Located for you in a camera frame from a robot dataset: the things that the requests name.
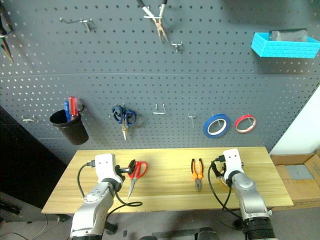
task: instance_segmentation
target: orange plier handle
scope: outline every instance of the orange plier handle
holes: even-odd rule
[[[200,165],[200,172],[196,172],[196,161],[194,158],[191,160],[191,173],[192,178],[195,179],[203,179],[204,178],[204,164],[202,162],[202,159],[199,158],[199,165]]]

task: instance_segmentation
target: wooden table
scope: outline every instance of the wooden table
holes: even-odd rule
[[[210,191],[208,168],[211,161],[233,147],[212,148],[165,148],[165,149],[118,149],[118,150],[78,150],[57,183],[42,213],[72,214],[83,203],[77,187],[77,173],[87,161],[95,155],[115,154],[116,162],[127,167],[132,159],[147,161],[148,171],[140,178],[129,199],[130,202],[141,201],[139,207],[123,207],[117,212],[149,212],[170,210],[220,209],[221,206]],[[291,206],[291,198],[265,147],[237,147],[244,162],[245,173],[252,178],[258,191],[268,207]],[[202,190],[196,191],[195,181],[191,175],[191,159],[202,158],[204,179]],[[85,167],[80,176],[83,191],[86,193],[97,183],[94,168]],[[211,181],[218,196],[224,202],[228,189],[222,187],[211,173]],[[127,196],[130,179],[126,176],[119,196],[128,202]],[[112,209],[121,205],[116,198]],[[232,191],[229,208],[238,208],[238,200]]]

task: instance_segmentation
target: white wall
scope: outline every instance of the white wall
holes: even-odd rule
[[[320,87],[270,154],[310,154],[320,145]]]

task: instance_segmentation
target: black cup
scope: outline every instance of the black cup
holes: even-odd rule
[[[52,122],[53,126],[57,127],[73,145],[84,144],[89,139],[85,126],[81,121],[80,114],[78,114],[75,119],[67,121],[66,111],[60,110],[52,114],[50,122]]]

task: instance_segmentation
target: gray pegboard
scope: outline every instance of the gray pegboard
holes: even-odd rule
[[[160,1],[144,0],[158,13]],[[77,149],[191,148],[266,146],[277,143],[319,85],[319,54],[314,59],[263,58],[250,48],[254,32],[308,28],[320,38],[319,1],[169,0],[163,26],[175,53],[160,42],[156,28],[135,0],[121,2],[1,0],[14,23],[7,41],[14,64],[0,53],[0,104],[64,162]],[[79,23],[92,18],[88,33]],[[86,105],[83,123],[90,136],[71,145],[49,117],[69,95]],[[111,107],[125,103],[137,111],[137,125],[124,141],[109,118]],[[168,115],[153,115],[155,104]],[[188,113],[196,113],[192,128]],[[242,113],[257,128],[234,128],[218,139],[203,134],[212,113],[232,123]]]

